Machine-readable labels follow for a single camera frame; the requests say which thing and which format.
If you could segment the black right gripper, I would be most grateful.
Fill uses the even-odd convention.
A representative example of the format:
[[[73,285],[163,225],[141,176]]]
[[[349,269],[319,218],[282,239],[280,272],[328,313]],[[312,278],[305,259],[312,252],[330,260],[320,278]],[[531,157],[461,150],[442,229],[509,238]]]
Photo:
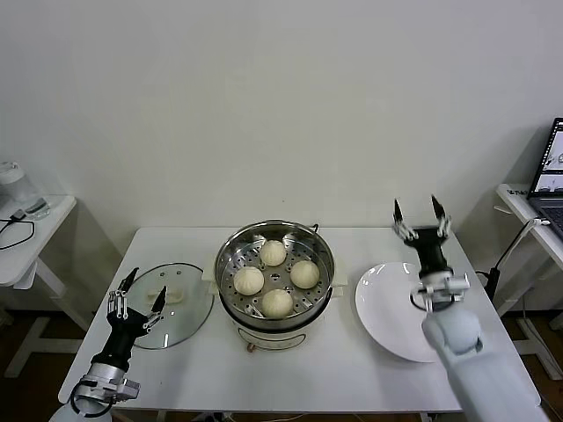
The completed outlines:
[[[451,228],[451,216],[447,214],[442,203],[431,196],[432,206],[435,212],[436,225],[413,229],[405,223],[398,200],[393,205],[393,230],[409,246],[416,250],[420,271],[419,278],[423,279],[434,273],[448,272],[451,268],[442,253],[442,245],[448,240]]]

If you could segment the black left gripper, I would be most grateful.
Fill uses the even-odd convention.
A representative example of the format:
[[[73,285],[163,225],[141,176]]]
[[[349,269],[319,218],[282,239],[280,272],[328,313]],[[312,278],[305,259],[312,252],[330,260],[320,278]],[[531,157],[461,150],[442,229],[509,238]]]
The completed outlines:
[[[128,370],[136,339],[145,336],[147,331],[162,319],[167,286],[162,287],[147,316],[128,308],[126,294],[135,282],[138,271],[139,268],[135,267],[120,282],[117,289],[110,292],[107,302],[107,321],[111,326],[111,332],[102,350],[92,357],[91,364],[100,363],[120,370]]]

